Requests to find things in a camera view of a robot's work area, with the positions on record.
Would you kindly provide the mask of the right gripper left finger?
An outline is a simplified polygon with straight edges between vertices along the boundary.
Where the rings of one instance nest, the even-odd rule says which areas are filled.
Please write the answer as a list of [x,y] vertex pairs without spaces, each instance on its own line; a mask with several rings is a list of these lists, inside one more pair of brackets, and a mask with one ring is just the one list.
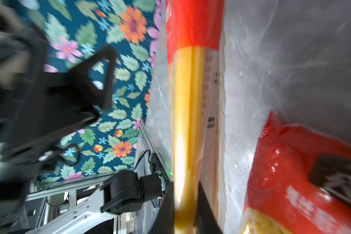
[[149,234],[174,233],[174,182],[167,187],[165,197],[157,218]]

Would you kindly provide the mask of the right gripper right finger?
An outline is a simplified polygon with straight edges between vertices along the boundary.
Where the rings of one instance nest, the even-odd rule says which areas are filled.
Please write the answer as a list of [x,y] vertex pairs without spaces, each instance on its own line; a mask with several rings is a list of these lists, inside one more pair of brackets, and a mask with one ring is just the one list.
[[197,234],[222,234],[201,182],[198,186]]

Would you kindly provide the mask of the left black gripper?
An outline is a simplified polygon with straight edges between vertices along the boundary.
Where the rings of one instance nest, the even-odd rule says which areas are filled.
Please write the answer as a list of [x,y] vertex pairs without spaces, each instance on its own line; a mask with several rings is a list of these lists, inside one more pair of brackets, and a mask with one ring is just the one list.
[[0,5],[0,187],[25,187],[61,162],[61,139],[95,123],[112,105],[118,53],[107,45],[69,71],[46,72],[48,40]]

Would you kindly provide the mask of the red spaghetti package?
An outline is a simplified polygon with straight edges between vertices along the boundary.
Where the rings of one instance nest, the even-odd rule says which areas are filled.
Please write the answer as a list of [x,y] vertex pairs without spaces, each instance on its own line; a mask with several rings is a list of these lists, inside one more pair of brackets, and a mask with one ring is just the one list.
[[197,231],[207,122],[218,76],[224,1],[167,1],[166,40],[174,181],[173,232]]

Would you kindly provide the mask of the red macaroni bag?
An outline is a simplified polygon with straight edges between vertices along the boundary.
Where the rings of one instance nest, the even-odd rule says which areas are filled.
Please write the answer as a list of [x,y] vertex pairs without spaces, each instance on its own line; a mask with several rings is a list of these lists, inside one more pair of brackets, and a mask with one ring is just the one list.
[[247,185],[241,234],[351,234],[351,144],[271,113]]

